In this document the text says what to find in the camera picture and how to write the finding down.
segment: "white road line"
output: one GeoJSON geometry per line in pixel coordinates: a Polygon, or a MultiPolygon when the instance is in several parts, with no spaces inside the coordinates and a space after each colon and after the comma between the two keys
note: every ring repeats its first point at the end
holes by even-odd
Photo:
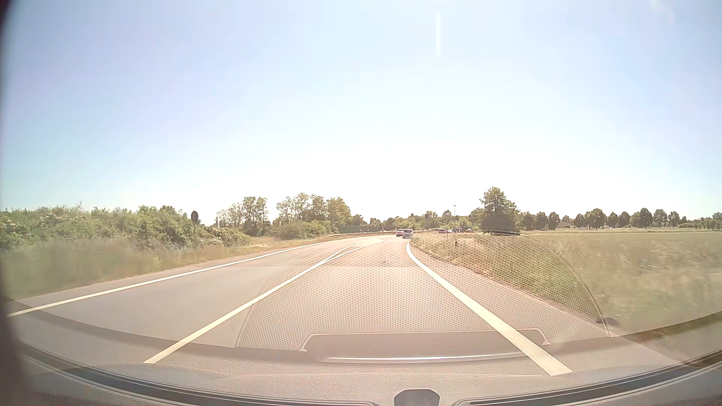
{"type": "Polygon", "coordinates": [[[96,297],[96,296],[107,295],[107,294],[109,294],[109,293],[120,292],[121,290],[125,290],[125,289],[137,288],[137,287],[139,287],[139,286],[150,285],[151,283],[162,282],[163,280],[170,280],[170,279],[177,278],[177,277],[182,277],[182,276],[186,276],[186,275],[197,274],[197,273],[199,273],[199,272],[209,271],[209,270],[211,270],[211,269],[228,267],[228,266],[230,266],[230,265],[236,265],[236,264],[240,264],[240,263],[242,263],[242,262],[253,261],[254,259],[265,258],[265,257],[267,257],[267,256],[280,254],[280,253],[282,253],[282,252],[293,251],[293,250],[295,250],[295,249],[301,249],[301,248],[306,248],[306,247],[310,247],[310,246],[317,246],[318,244],[325,244],[325,243],[330,243],[330,242],[333,242],[333,241],[323,241],[323,242],[320,242],[320,243],[308,244],[308,245],[306,245],[306,246],[297,246],[297,247],[285,249],[285,250],[282,250],[282,251],[271,252],[270,254],[265,254],[265,255],[255,256],[255,257],[253,257],[253,258],[243,259],[243,260],[241,260],[241,261],[229,262],[229,263],[223,264],[223,265],[216,265],[215,267],[209,267],[209,268],[203,268],[203,269],[196,269],[195,271],[184,272],[184,273],[182,273],[182,274],[177,274],[177,275],[172,275],[172,276],[167,276],[167,277],[161,277],[161,278],[159,278],[159,279],[153,279],[153,280],[148,280],[148,281],[146,281],[146,282],[135,283],[135,284],[133,284],[133,285],[123,286],[122,288],[115,288],[115,289],[110,289],[110,290],[104,290],[103,292],[91,293],[91,294],[89,294],[89,295],[78,296],[77,298],[66,299],[66,300],[64,300],[64,301],[59,301],[59,302],[54,302],[54,303],[48,303],[48,304],[45,304],[45,305],[42,305],[42,306],[36,306],[36,307],[26,308],[25,310],[15,311],[15,312],[13,312],[13,313],[10,313],[10,314],[8,314],[7,316],[8,316],[8,317],[19,316],[19,315],[21,315],[21,314],[30,313],[31,311],[43,310],[44,308],[50,308],[50,307],[60,306],[60,305],[66,304],[66,303],[72,303],[72,302],[81,301],[81,300],[83,300],[83,299],[89,299],[89,298],[94,298],[94,297],[96,297]]]}
{"type": "Polygon", "coordinates": [[[439,274],[432,271],[429,267],[419,261],[412,253],[409,243],[406,244],[406,253],[409,258],[416,263],[421,269],[426,271],[436,282],[439,282],[446,290],[452,295],[456,296],[463,304],[469,307],[474,313],[478,314],[479,317],[484,319],[487,323],[494,327],[501,335],[506,337],[507,340],[511,341],[522,353],[525,353],[532,361],[541,366],[549,375],[561,375],[562,373],[570,373],[572,370],[567,368],[566,365],[559,362],[558,359],[552,357],[549,353],[542,350],[538,345],[534,344],[530,339],[524,337],[520,332],[516,331],[512,326],[506,324],[502,319],[496,317],[491,311],[488,311],[484,306],[477,303],[474,299],[470,298],[467,294],[460,291],[456,286],[452,285],[446,279],[442,278],[439,274]]]}
{"type": "Polygon", "coordinates": [[[202,336],[203,334],[206,334],[206,333],[209,332],[211,329],[219,326],[222,322],[230,319],[231,317],[235,316],[236,314],[239,314],[241,311],[244,311],[244,310],[246,310],[247,308],[253,306],[254,304],[258,303],[261,299],[265,298],[266,296],[270,295],[271,293],[275,292],[276,290],[278,290],[278,289],[280,289],[280,288],[283,288],[285,285],[288,285],[289,283],[293,282],[294,280],[298,279],[299,277],[301,277],[301,276],[309,273],[310,271],[312,271],[312,270],[320,267],[320,266],[323,265],[323,264],[326,264],[326,263],[328,263],[328,262],[330,262],[330,261],[333,261],[334,259],[338,259],[338,258],[340,258],[340,257],[342,257],[342,256],[344,256],[344,255],[346,255],[346,254],[352,253],[353,251],[356,251],[356,250],[362,249],[362,248],[364,248],[364,247],[367,247],[367,246],[360,246],[360,247],[357,247],[357,248],[352,249],[352,250],[350,250],[350,251],[346,251],[346,252],[344,252],[343,254],[339,254],[339,252],[342,252],[342,251],[344,251],[345,249],[351,248],[352,246],[353,246],[353,245],[348,246],[348,247],[346,247],[346,248],[344,248],[344,249],[342,249],[342,250],[339,250],[339,251],[335,252],[333,255],[327,257],[326,259],[324,259],[323,261],[317,263],[316,265],[313,265],[312,267],[308,268],[307,270],[305,270],[305,271],[303,271],[303,272],[295,275],[294,277],[288,279],[287,281],[285,281],[285,282],[283,282],[282,284],[276,286],[275,288],[272,288],[272,289],[270,289],[270,290],[267,290],[266,292],[260,294],[259,296],[255,297],[254,299],[250,300],[249,302],[244,303],[242,306],[239,306],[239,307],[233,309],[233,310],[232,310],[231,312],[229,312],[228,314],[225,314],[224,316],[220,317],[220,318],[217,319],[216,321],[213,321],[211,324],[208,324],[207,326],[205,326],[205,327],[201,328],[200,330],[194,332],[193,334],[187,336],[186,338],[182,339],[181,341],[179,341],[179,342],[171,345],[170,347],[168,347],[168,348],[166,348],[165,350],[159,352],[158,354],[153,355],[151,358],[148,358],[148,359],[145,360],[143,363],[156,363],[156,362],[162,360],[163,358],[169,356],[171,353],[173,353],[174,351],[176,351],[178,348],[181,348],[181,347],[183,347],[184,345],[188,344],[189,342],[191,342],[191,341],[195,340],[196,338],[202,336]]]}

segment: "sign post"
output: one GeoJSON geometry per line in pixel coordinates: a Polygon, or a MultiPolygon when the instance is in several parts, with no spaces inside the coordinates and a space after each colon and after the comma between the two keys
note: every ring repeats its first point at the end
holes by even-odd
{"type": "Polygon", "coordinates": [[[193,248],[198,248],[198,232],[196,231],[196,225],[198,225],[198,212],[194,210],[191,213],[191,221],[193,222],[193,248]]]}

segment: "shrub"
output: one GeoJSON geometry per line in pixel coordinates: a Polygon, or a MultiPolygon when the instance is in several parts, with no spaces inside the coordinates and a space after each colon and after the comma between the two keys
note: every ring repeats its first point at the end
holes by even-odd
{"type": "Polygon", "coordinates": [[[295,240],[299,238],[314,238],[330,234],[331,223],[328,221],[314,220],[310,223],[296,221],[288,224],[281,224],[273,228],[271,234],[281,240],[295,240]]]}

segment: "dry grass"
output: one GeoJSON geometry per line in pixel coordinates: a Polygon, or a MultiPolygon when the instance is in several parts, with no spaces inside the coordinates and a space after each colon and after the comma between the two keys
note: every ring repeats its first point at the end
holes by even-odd
{"type": "Polygon", "coordinates": [[[614,317],[626,332],[722,311],[722,233],[628,230],[564,230],[521,237],[459,235],[461,249],[425,242],[419,234],[414,245],[437,258],[575,308],[579,299],[574,299],[574,292],[580,288],[574,283],[576,278],[570,277],[571,269],[592,292],[602,314],[614,317]],[[534,248],[539,245],[551,251],[547,259],[534,248]],[[488,254],[495,246],[503,249],[495,256],[488,254]],[[568,267],[559,267],[552,257],[568,267]]]}
{"type": "Polygon", "coordinates": [[[254,237],[247,246],[138,250],[127,240],[54,240],[0,252],[4,295],[20,299],[98,282],[149,274],[199,262],[283,249],[314,240],[254,237]]]}
{"type": "Polygon", "coordinates": [[[589,293],[569,266],[529,237],[462,233],[454,241],[453,236],[419,233],[412,246],[587,319],[599,317],[589,293]]]}

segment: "sky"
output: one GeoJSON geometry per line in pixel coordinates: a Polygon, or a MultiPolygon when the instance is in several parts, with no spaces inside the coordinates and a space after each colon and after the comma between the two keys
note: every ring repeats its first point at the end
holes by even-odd
{"type": "Polygon", "coordinates": [[[0,206],[722,210],[722,2],[25,0],[0,206]]]}

